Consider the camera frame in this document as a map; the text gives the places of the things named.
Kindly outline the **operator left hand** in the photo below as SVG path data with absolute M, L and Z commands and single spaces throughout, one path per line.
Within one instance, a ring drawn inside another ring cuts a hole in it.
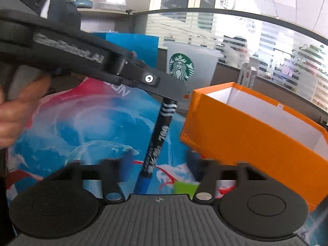
M 51 76 L 43 74 L 26 86 L 18 98 L 10 101 L 5 100 L 1 91 L 1 148 L 10 147 L 20 136 L 50 83 Z

